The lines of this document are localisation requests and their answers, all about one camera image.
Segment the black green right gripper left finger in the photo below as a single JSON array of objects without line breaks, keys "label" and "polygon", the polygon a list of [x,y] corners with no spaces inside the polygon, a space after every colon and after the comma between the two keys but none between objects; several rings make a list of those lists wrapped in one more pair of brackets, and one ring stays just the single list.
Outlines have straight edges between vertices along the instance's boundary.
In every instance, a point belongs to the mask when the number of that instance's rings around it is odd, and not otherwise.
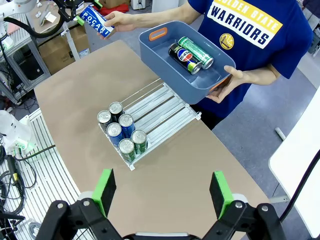
[{"label": "black green right gripper left finger", "polygon": [[116,189],[113,169],[104,169],[90,197],[73,204],[64,200],[51,203],[36,239],[72,240],[79,230],[90,230],[96,240],[121,240],[121,235],[108,220]]}]

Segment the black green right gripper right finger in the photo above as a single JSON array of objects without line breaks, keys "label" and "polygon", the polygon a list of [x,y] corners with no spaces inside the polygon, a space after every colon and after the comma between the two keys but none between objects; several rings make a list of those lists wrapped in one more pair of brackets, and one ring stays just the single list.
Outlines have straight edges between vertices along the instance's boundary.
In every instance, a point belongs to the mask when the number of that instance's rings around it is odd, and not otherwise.
[{"label": "black green right gripper right finger", "polygon": [[285,240],[286,236],[275,208],[270,203],[257,207],[235,199],[222,171],[212,173],[209,192],[217,221],[204,240],[230,240],[236,232],[250,240]]}]

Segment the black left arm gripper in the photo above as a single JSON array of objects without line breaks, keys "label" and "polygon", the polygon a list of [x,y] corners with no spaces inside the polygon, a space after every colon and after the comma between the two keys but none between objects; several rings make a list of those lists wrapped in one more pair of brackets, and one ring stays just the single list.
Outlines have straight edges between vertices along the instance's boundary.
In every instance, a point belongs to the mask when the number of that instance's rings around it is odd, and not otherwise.
[{"label": "black left arm gripper", "polygon": [[76,22],[81,26],[84,25],[84,20],[80,17],[80,13],[85,9],[86,5],[84,3],[88,3],[89,5],[93,5],[98,9],[103,7],[100,4],[99,0],[52,0],[59,7],[59,15],[63,22]]}]

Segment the person's right hand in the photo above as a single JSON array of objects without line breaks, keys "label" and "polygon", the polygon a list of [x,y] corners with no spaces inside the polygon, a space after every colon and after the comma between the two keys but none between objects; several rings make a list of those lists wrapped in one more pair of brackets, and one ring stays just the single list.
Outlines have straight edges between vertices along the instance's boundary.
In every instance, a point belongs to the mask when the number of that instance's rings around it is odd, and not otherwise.
[{"label": "person's right hand", "polygon": [[139,18],[138,14],[113,11],[105,16],[106,22],[103,26],[107,29],[112,28],[112,34],[116,32],[130,32],[138,28]]}]

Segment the person's left hand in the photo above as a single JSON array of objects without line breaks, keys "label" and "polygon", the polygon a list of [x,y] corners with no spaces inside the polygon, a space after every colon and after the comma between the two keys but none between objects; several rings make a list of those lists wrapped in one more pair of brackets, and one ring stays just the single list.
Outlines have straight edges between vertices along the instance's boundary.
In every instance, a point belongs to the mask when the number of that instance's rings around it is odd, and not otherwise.
[{"label": "person's left hand", "polygon": [[229,95],[236,87],[248,83],[250,81],[249,71],[241,71],[236,68],[225,65],[224,70],[230,74],[230,79],[223,87],[214,90],[206,96],[206,98],[220,104],[227,95]]}]

